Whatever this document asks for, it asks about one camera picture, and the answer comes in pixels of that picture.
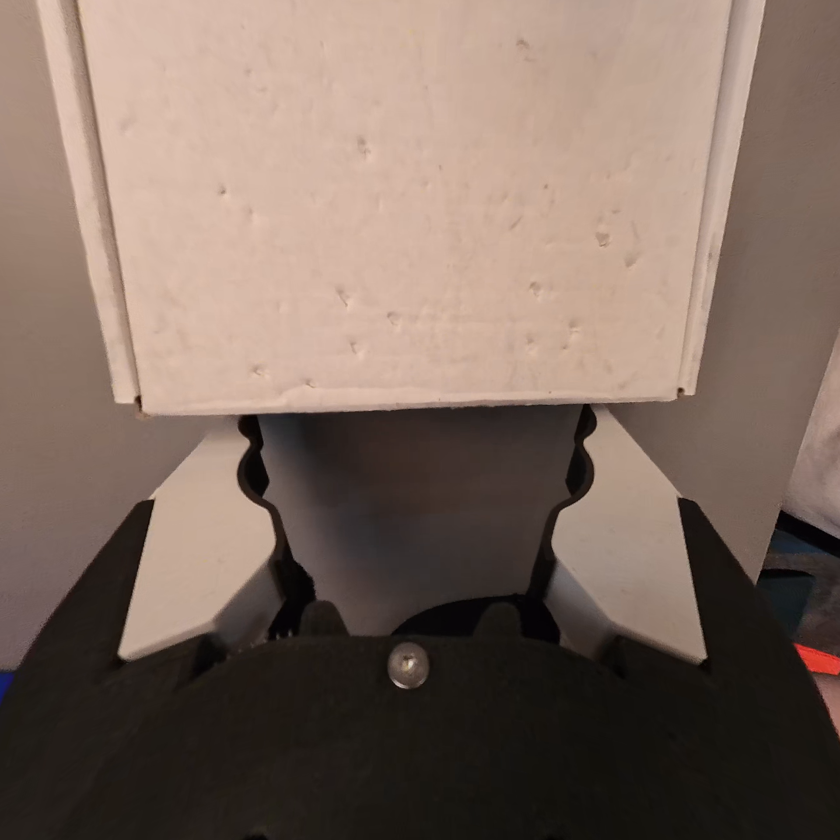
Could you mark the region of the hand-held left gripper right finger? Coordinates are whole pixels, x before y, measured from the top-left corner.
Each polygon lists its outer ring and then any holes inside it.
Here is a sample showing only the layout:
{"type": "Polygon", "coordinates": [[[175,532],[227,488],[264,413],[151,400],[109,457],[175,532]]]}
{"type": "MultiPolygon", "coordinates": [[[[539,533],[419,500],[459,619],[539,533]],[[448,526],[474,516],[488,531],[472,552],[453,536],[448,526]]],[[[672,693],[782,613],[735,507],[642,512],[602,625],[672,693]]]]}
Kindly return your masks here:
{"type": "Polygon", "coordinates": [[[626,637],[691,664],[707,657],[680,495],[606,406],[584,406],[549,514],[535,584],[560,644],[600,658],[626,637]]]}

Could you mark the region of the dimpled white cardboard mailer box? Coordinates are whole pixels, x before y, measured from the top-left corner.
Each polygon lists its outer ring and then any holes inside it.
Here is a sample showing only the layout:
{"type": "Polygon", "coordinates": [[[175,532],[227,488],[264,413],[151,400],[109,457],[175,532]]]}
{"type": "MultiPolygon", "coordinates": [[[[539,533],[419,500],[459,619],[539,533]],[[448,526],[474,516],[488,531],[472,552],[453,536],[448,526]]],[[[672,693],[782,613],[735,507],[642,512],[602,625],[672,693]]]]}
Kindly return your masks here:
{"type": "Polygon", "coordinates": [[[37,2],[113,399],[696,392],[765,2],[37,2]]]}

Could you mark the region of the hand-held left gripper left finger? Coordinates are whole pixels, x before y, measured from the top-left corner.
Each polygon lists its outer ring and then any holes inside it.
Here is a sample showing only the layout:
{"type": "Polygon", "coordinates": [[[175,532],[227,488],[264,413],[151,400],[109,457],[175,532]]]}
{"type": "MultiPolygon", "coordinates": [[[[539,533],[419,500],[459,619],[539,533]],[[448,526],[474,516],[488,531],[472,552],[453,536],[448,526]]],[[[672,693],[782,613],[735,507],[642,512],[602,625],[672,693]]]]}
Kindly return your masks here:
{"type": "Polygon", "coordinates": [[[263,446],[256,416],[227,417],[150,498],[121,660],[205,635],[235,652],[297,632],[314,583],[265,497],[263,446]]]}

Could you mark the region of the orange strip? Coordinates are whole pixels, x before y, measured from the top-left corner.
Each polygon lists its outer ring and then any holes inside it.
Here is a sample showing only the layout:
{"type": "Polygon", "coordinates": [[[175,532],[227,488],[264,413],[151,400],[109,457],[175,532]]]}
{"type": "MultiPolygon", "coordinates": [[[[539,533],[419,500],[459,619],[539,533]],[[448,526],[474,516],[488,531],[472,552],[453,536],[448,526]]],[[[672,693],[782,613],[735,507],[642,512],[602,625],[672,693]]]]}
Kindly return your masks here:
{"type": "Polygon", "coordinates": [[[794,644],[794,648],[811,673],[839,677],[840,659],[838,656],[802,644],[794,644]]]}

